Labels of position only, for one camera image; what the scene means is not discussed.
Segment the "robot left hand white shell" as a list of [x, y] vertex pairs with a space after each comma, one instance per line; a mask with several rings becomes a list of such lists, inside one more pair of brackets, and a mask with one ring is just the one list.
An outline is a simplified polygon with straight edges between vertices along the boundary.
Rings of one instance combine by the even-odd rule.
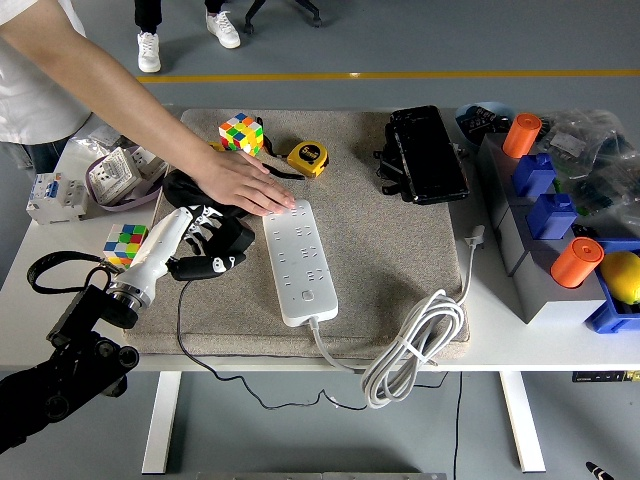
[[246, 259], [255, 233], [245, 222], [204, 205], [180, 207], [156, 224], [129, 269], [110, 290], [151, 297], [159, 278], [218, 277]]

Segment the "person's right hand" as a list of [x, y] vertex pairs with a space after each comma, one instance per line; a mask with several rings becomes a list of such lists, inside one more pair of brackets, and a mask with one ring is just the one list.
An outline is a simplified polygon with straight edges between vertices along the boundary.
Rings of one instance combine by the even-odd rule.
[[242, 152], [212, 150], [190, 176], [213, 200], [266, 216], [295, 206], [293, 194], [277, 182], [262, 163]]

